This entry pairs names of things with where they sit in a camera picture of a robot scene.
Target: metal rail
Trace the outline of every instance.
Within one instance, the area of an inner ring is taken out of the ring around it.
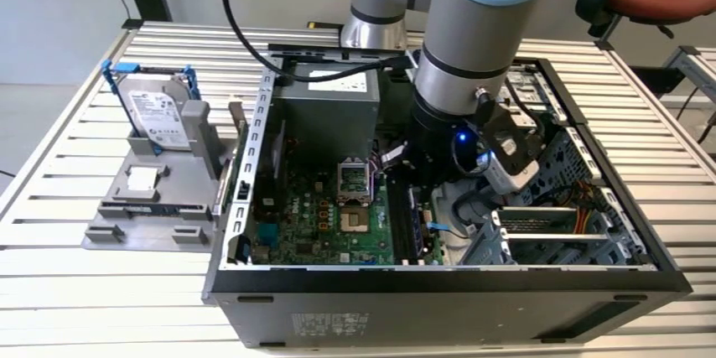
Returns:
[[[332,46],[333,30],[246,29],[266,43]],[[420,46],[421,36],[409,44]],[[548,58],[616,169],[693,286],[686,300],[585,345],[524,347],[500,355],[649,357],[716,355],[716,169],[618,56],[588,42],[525,40],[520,57]],[[250,118],[261,67],[229,29],[145,23],[108,57],[197,69],[210,121],[234,136],[228,102]],[[129,130],[96,71],[0,198],[0,346],[4,356],[236,355],[225,316],[201,304],[208,255],[90,252],[86,221],[128,151]],[[292,351],[292,355],[494,355],[477,347]]]

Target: white label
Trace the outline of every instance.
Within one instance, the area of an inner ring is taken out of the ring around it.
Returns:
[[[309,77],[322,77],[334,75],[338,71],[313,70]],[[365,73],[349,75],[342,79],[324,81],[322,83],[309,83],[309,90],[313,91],[345,91],[345,92],[368,92]]]
[[[126,188],[137,192],[152,191],[157,173],[158,169],[156,168],[132,167],[126,178]]]
[[[362,335],[368,314],[290,314],[293,331],[298,336]]]
[[[188,148],[189,139],[170,96],[148,91],[129,91],[128,95],[149,140],[161,148]]]

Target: white wall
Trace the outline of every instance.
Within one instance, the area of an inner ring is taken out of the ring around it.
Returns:
[[[220,0],[166,0],[176,21],[226,25]],[[341,23],[350,0],[232,0],[233,14],[246,26],[304,28],[310,20]],[[573,13],[576,0],[538,0],[526,26],[529,38],[592,40],[588,24]],[[422,30],[426,14],[408,13],[408,29]],[[610,39],[624,59],[637,65],[660,65],[680,44],[716,46],[716,14],[672,28],[668,39],[656,27],[622,20]]]
[[[341,23],[350,0],[233,0],[240,24],[304,28],[309,20]],[[225,25],[220,0],[166,0],[174,21]],[[128,0],[132,13],[134,4]],[[530,38],[589,40],[573,14],[574,0],[540,0],[526,28]],[[118,0],[0,0],[0,83],[81,83],[125,19]],[[409,29],[425,14],[409,13]],[[668,40],[656,28],[624,22],[612,37],[629,63],[660,64],[678,44],[716,46],[716,14],[673,28]]]
[[[0,83],[81,83],[125,18],[120,0],[0,0]]]

